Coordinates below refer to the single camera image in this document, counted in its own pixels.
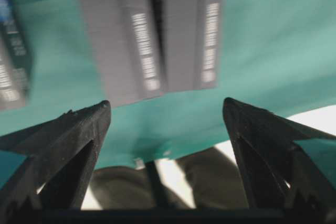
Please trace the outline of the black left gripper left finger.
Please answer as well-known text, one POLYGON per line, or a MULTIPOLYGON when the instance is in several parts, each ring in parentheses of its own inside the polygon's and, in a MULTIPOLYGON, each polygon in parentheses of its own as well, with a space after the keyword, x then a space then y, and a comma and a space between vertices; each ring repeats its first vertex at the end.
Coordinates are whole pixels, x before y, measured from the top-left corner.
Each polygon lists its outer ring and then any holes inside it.
POLYGON ((1 223, 79 210, 110 123, 104 100, 1 136, 1 223))

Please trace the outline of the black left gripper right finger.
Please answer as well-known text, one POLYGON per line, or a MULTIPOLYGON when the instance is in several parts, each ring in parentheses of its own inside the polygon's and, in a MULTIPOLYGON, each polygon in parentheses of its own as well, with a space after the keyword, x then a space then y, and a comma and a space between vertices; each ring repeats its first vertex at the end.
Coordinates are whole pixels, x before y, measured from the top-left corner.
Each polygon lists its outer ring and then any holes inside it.
POLYGON ((223 120, 247 223, 335 223, 335 136, 233 98, 223 120))

